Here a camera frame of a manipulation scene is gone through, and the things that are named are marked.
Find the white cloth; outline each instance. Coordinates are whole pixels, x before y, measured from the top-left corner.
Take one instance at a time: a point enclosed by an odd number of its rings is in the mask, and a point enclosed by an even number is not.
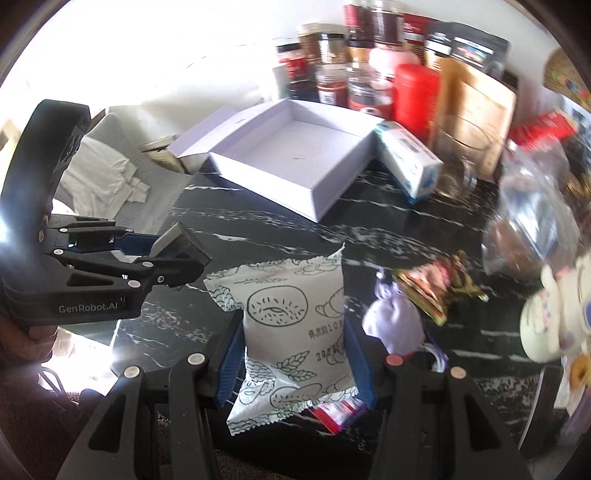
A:
[[[114,218],[126,201],[145,203],[150,187],[134,177],[136,166],[110,146],[84,137],[61,177],[78,215]]]

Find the human hand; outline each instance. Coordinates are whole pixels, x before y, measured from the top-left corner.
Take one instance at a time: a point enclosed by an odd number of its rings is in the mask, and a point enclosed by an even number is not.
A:
[[[0,314],[0,344],[13,355],[30,361],[47,359],[57,338],[57,326],[31,327],[29,334]]]

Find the clear plastic container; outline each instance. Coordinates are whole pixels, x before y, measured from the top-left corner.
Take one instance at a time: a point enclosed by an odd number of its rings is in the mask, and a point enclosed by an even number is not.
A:
[[[404,44],[404,22],[397,0],[374,0],[374,41],[385,45]]]
[[[350,68],[348,73],[349,108],[391,120],[394,114],[392,82],[369,68]]]
[[[316,71],[320,103],[347,107],[347,72],[343,69],[321,68]]]

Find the red cap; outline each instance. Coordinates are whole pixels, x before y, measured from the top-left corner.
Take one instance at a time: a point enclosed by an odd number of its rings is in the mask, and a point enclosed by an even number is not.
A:
[[[405,63],[396,69],[396,84],[418,86],[425,85],[428,89],[439,88],[439,72],[423,65]]]

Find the purple object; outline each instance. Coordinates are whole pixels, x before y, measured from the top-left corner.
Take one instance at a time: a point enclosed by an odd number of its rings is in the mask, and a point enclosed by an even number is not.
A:
[[[365,333],[379,338],[390,355],[406,357],[419,351],[425,340],[421,316],[389,273],[378,273],[375,295],[377,300],[363,317]]]

